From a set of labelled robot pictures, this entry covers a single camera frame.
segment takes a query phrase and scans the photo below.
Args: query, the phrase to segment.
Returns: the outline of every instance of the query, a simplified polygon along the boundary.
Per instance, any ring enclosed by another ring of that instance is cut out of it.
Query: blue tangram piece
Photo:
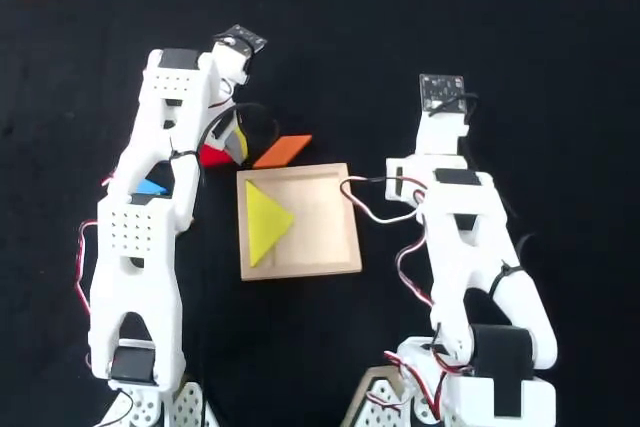
[[[151,195],[166,194],[167,189],[165,189],[164,187],[154,182],[151,182],[150,180],[144,179],[142,182],[138,184],[138,189],[136,190],[136,193],[151,194]]]

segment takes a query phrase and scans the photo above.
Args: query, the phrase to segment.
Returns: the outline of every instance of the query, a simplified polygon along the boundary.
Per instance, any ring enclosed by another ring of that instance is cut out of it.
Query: black cable
[[[451,97],[450,99],[445,100],[444,102],[442,102],[440,105],[438,105],[437,107],[435,107],[434,109],[432,109],[431,111],[429,111],[429,117],[433,117],[436,114],[439,114],[441,112],[444,112],[444,110],[449,107],[451,104],[453,104],[454,102],[457,102],[459,100],[478,100],[478,94],[474,94],[472,92],[467,92],[465,94],[458,94],[455,95],[453,97]]]
[[[243,44],[245,44],[250,51],[249,54],[249,58],[247,59],[247,63],[245,64],[245,72],[247,73],[247,75],[249,75],[251,73],[251,62],[253,62],[253,58],[256,55],[256,49],[253,47],[253,44],[251,44],[251,42],[249,42],[247,39],[245,39],[244,37],[242,37],[241,35],[238,34],[234,34],[234,33],[230,33],[230,32],[223,32],[222,34],[216,34],[213,36],[213,41],[215,42],[222,42],[225,45],[231,45],[230,42],[227,39],[233,39],[236,42],[240,41]]]
[[[515,267],[511,267],[504,260],[502,261],[502,267],[500,268],[500,273],[496,275],[496,278],[493,279],[493,283],[491,284],[491,288],[489,289],[489,297],[493,300],[493,296],[496,293],[496,289],[498,285],[500,285],[500,281],[505,277],[509,277],[511,274],[515,274],[516,272],[524,272],[524,268],[521,265],[517,265]]]
[[[131,411],[133,410],[133,404],[135,403],[133,401],[133,397],[131,397],[129,394],[127,394],[124,390],[121,390],[120,392],[123,393],[124,395],[126,395],[127,397],[129,397],[129,400],[131,401],[131,404],[129,405],[129,408],[127,409],[127,411],[124,414],[122,414],[120,417],[118,417],[117,419],[110,420],[109,422],[105,422],[104,424],[98,424],[95,427],[107,427],[109,425],[117,424],[118,422],[120,422],[122,419],[126,418],[127,415],[129,415],[131,413]]]
[[[202,131],[202,136],[200,137],[200,140],[198,141],[197,151],[200,152],[200,149],[202,148],[202,146],[206,142],[207,136],[209,135],[209,131],[213,128],[213,126],[215,126],[218,122],[220,122],[220,120],[222,120],[225,116],[230,115],[233,112],[241,112],[242,110],[248,110],[248,109],[252,109],[252,108],[259,108],[259,109],[263,109],[263,110],[267,110],[268,111],[268,108],[263,104],[259,104],[257,102],[244,102],[244,103],[232,105],[228,109],[223,110],[218,115],[216,115],[207,124],[205,129]],[[280,124],[278,124],[278,121],[273,117],[272,117],[272,121],[273,121],[274,135],[273,135],[273,140],[271,141],[271,144],[273,144],[276,140],[278,140],[278,136],[280,135]]]

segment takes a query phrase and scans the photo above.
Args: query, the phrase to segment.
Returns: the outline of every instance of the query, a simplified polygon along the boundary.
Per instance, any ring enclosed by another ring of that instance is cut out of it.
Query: circuit board
[[[439,104],[464,94],[461,75],[420,74],[420,100],[422,110],[428,112]],[[459,99],[448,105],[444,112],[465,112],[466,100]]]

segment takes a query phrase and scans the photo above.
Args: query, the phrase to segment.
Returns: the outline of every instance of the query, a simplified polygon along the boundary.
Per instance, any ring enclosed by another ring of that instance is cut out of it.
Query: orange parallelogram piece
[[[311,142],[310,135],[285,135],[280,137],[262,157],[253,164],[254,169],[285,167]]]

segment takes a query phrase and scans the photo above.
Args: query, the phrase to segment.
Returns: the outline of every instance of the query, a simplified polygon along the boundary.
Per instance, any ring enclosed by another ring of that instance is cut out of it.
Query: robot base
[[[134,404],[131,412],[120,421],[109,424],[113,427],[200,427],[200,412],[202,411],[202,389],[195,382],[187,382],[175,402],[171,406],[171,412],[167,412],[163,418],[160,417],[160,406],[149,402],[142,402],[142,397],[134,390],[125,389],[131,395]],[[98,425],[107,424],[123,415],[131,405],[131,401],[120,393],[111,404],[109,411]],[[206,427],[219,427],[216,418],[209,407],[205,408]]]

